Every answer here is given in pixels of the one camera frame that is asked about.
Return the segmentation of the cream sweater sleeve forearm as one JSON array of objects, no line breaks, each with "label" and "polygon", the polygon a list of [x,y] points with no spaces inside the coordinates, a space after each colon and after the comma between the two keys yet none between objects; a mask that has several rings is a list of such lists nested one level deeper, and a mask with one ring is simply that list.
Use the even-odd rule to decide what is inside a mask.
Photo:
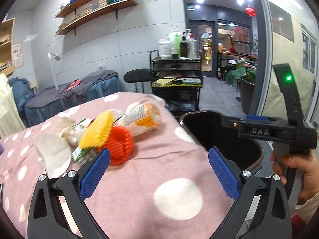
[{"label": "cream sweater sleeve forearm", "polygon": [[307,200],[303,205],[297,205],[295,207],[295,213],[308,224],[311,218],[314,216],[319,205],[319,193]]}]

